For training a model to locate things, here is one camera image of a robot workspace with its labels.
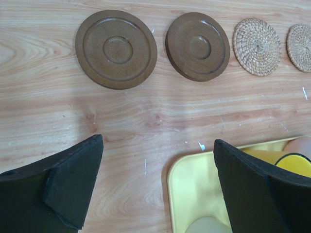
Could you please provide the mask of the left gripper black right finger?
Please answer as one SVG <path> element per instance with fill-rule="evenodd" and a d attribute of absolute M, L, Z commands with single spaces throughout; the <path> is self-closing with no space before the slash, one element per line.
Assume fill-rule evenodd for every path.
<path fill-rule="evenodd" d="M 309 233 L 311 180 L 217 139 L 214 160 L 234 233 Z"/>

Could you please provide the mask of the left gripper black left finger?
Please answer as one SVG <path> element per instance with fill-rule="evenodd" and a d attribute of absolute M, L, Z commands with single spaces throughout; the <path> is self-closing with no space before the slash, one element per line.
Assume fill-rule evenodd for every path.
<path fill-rule="evenodd" d="M 0 175 L 2 233 L 76 233 L 84 226 L 104 151 L 93 135 Z"/>

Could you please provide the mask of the pink translucent cup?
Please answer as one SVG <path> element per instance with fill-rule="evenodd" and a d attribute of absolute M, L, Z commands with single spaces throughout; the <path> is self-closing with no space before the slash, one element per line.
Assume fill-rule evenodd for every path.
<path fill-rule="evenodd" d="M 296 152 L 306 156 L 307 158 L 311 158 L 311 138 L 310 137 L 302 137 L 291 140 L 283 149 L 287 152 Z"/>

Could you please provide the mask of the large woven rattan coaster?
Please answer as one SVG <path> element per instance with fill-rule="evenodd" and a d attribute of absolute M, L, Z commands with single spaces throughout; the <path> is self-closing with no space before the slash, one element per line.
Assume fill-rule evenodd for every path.
<path fill-rule="evenodd" d="M 246 18 L 237 24 L 233 50 L 241 67 L 261 77 L 272 74 L 281 57 L 281 43 L 275 29 L 258 18 Z"/>

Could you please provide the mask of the brown wooden coaster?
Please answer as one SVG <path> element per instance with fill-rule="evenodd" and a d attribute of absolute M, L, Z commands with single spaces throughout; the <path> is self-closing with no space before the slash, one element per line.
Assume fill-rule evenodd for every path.
<path fill-rule="evenodd" d="M 103 10 L 90 15 L 75 37 L 77 60 L 97 84 L 123 90 L 143 83 L 157 61 L 156 41 L 134 15 Z"/>
<path fill-rule="evenodd" d="M 170 25 L 165 48 L 175 70 L 195 82 L 207 82 L 221 75 L 230 58 L 228 37 L 212 17 L 185 13 Z"/>

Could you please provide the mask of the small woven rattan coaster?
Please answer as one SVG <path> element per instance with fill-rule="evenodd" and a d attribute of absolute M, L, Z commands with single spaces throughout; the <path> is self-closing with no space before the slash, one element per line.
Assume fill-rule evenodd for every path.
<path fill-rule="evenodd" d="M 311 72 L 311 27 L 293 25 L 287 34 L 287 54 L 294 66 L 305 73 Z"/>

